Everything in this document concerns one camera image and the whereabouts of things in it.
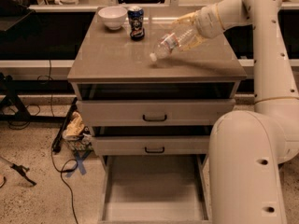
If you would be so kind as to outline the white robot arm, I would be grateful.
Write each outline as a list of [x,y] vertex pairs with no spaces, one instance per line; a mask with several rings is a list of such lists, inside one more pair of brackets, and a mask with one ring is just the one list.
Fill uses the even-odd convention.
[[253,28],[254,109],[214,124],[209,140],[213,224],[287,224],[278,167],[299,147],[299,97],[278,23],[282,0],[223,0],[178,18],[214,38]]

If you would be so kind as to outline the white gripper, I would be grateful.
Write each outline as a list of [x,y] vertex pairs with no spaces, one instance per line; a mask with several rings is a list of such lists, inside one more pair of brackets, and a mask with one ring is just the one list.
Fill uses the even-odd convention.
[[214,38],[224,32],[223,25],[216,4],[201,8],[196,12],[185,14],[173,24],[195,24],[200,35],[194,35],[189,41],[181,46],[182,51],[193,49],[206,41],[207,38]]

